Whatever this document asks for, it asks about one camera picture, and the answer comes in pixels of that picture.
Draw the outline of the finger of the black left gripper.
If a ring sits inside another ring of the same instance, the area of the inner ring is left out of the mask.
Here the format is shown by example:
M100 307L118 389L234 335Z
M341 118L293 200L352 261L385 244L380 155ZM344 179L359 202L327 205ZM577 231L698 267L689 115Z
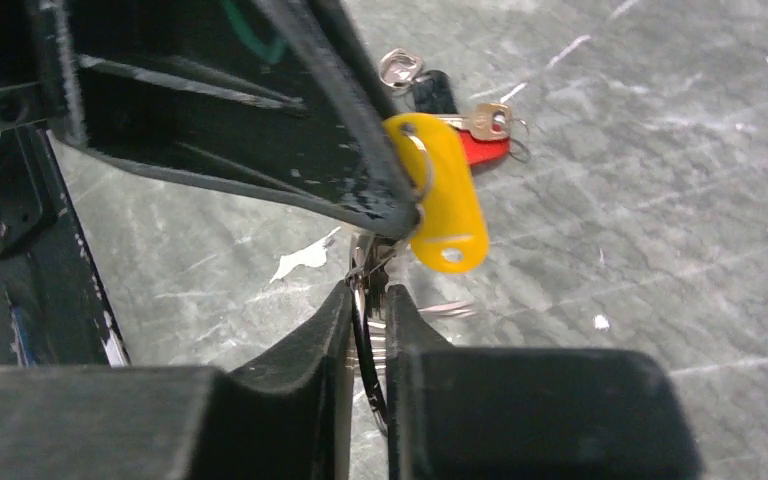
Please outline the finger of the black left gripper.
M30 1L49 126L124 171L401 239L413 185L307 1Z
M349 12L340 0L308 0L320 28L337 54L347 65L382 119L399 113L393 100L378 77L372 62L356 31Z

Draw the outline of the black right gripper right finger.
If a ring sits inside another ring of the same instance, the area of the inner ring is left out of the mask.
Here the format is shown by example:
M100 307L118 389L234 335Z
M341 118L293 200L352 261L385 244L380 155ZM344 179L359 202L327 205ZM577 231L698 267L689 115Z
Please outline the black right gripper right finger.
M666 372L608 348L456 346L385 297L393 479L698 479Z

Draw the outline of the red key tag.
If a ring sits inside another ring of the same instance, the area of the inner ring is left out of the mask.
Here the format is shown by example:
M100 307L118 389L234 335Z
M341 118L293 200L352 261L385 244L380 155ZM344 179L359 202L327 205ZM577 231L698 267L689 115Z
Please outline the red key tag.
M470 167L498 161L506 157L511 150L509 137L500 140L478 140L467 131L459 131L458 135Z

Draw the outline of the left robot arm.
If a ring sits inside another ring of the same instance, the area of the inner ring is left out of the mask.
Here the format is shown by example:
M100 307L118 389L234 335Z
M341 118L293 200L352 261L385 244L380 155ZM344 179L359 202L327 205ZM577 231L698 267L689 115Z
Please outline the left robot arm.
M0 365L128 360L53 140L402 239L395 112L339 1L0 1Z

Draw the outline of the large metal keyring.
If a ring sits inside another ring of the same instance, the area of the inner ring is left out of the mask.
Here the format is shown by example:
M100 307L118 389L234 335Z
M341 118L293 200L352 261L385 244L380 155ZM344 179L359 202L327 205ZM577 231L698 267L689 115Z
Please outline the large metal keyring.
M352 237L345 282L352 291L356 363L376 426L388 436L388 406L381 376L386 373L387 324L384 318L385 265L397 254L397 244L369 232Z

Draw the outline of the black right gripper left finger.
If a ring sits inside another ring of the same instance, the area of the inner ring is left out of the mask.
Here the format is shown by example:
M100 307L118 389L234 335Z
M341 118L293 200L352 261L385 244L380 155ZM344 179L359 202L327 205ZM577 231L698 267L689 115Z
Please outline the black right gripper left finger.
M0 367L0 479L345 479L353 301L243 366Z

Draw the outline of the yellow key tag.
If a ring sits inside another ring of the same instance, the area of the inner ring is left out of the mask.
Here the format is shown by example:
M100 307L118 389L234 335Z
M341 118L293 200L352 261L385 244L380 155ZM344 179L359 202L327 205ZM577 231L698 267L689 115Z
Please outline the yellow key tag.
M429 148L434 173L430 194L417 203L420 221L411 232L411 250L434 271L469 272L483 263L489 236L460 137L431 114L398 114L383 121L397 156L397 128L405 122L415 125Z

